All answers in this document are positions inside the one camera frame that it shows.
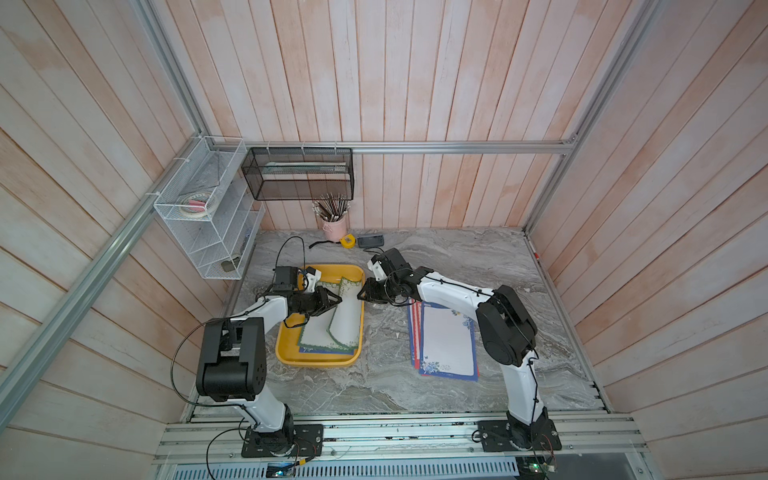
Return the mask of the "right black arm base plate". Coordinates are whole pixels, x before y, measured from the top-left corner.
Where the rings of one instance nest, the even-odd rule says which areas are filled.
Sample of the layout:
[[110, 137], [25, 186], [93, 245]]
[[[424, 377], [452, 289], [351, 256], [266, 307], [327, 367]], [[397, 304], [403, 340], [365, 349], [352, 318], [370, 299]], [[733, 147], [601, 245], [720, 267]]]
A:
[[513, 417], [479, 421], [473, 439], [482, 445], [485, 452], [551, 452], [562, 449], [554, 422], [545, 415], [541, 415], [532, 425], [525, 425]]

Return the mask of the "green bordered stationery paper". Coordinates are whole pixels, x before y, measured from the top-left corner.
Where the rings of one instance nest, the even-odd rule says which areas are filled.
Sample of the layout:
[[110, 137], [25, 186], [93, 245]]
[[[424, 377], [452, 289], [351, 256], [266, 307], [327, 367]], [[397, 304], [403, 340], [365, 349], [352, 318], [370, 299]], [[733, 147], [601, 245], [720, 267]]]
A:
[[341, 278], [339, 296], [342, 301], [337, 305], [328, 327], [331, 338], [345, 349], [356, 349], [359, 345], [362, 301], [357, 295], [361, 287], [360, 281]]
[[[320, 282], [319, 286], [324, 286], [339, 295], [340, 282]], [[301, 347], [322, 348], [329, 350], [352, 350], [341, 347], [331, 338], [328, 333], [328, 327], [333, 319], [336, 307], [325, 312], [319, 317], [312, 317], [309, 319], [309, 322], [303, 327], [302, 333], [300, 335], [299, 345]]]

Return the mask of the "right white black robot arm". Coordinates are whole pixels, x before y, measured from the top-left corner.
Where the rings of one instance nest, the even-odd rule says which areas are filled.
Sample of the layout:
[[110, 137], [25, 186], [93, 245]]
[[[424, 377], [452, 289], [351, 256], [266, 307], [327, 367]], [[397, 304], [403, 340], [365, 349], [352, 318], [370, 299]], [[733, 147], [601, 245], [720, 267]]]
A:
[[508, 396], [507, 437], [530, 450], [546, 432], [549, 417], [540, 399], [534, 362], [538, 328], [513, 288], [481, 288], [449, 279], [427, 267], [412, 267], [396, 248], [376, 253], [358, 298], [370, 303], [406, 300], [437, 303], [476, 321], [486, 353], [502, 369]]

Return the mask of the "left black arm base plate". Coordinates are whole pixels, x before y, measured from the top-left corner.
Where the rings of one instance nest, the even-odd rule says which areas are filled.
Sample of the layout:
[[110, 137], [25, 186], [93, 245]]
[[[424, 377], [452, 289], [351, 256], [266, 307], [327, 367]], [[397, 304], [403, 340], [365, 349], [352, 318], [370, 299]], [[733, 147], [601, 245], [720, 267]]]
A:
[[248, 428], [241, 455], [244, 458], [312, 459], [322, 453], [323, 440], [324, 427], [321, 424], [288, 425], [270, 433]]

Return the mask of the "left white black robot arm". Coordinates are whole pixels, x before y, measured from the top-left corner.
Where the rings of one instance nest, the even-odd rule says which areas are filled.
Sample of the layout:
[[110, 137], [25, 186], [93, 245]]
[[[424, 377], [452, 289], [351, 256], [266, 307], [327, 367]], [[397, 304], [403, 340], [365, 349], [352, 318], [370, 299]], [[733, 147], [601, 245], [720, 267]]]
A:
[[293, 416], [266, 386], [266, 333], [293, 314], [306, 320], [342, 302], [321, 286], [322, 272], [278, 266], [272, 284], [239, 314], [204, 324], [196, 390], [215, 407], [233, 408], [248, 422], [242, 455], [282, 456], [296, 451]]

